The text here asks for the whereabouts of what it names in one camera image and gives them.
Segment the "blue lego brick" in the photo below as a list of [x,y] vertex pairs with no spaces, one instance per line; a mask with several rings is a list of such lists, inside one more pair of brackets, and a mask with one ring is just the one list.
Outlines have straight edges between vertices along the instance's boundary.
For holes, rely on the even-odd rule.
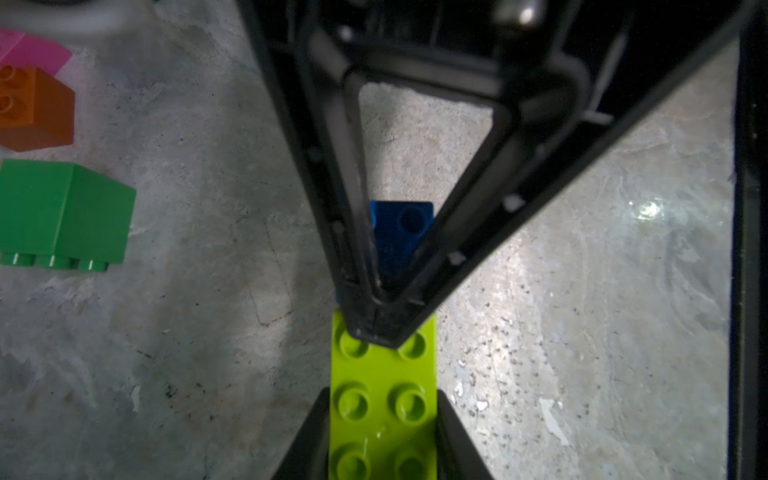
[[434,205],[418,201],[371,201],[380,277],[388,281],[406,270],[434,220]]

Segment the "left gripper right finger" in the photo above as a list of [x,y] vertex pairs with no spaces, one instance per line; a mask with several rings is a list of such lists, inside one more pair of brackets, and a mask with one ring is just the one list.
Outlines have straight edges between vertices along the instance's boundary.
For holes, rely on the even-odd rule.
[[493,480],[482,456],[442,390],[437,391],[435,431],[438,479]]

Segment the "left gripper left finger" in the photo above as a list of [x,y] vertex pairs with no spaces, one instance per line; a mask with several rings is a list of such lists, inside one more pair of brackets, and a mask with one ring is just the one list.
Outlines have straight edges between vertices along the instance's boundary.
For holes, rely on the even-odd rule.
[[327,480],[330,440],[330,389],[323,388],[272,479]]

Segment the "lime green long lego brick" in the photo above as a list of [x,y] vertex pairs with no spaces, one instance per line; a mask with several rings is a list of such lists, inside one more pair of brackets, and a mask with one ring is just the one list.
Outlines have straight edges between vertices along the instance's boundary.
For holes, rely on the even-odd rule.
[[332,316],[330,479],[435,479],[437,318],[400,348],[353,338]]

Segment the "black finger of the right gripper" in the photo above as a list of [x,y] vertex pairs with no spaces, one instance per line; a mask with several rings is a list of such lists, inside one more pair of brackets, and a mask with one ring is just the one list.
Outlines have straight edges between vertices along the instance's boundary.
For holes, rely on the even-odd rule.
[[[350,334],[397,348],[755,1],[242,1]],[[380,277],[371,201],[434,205]]]

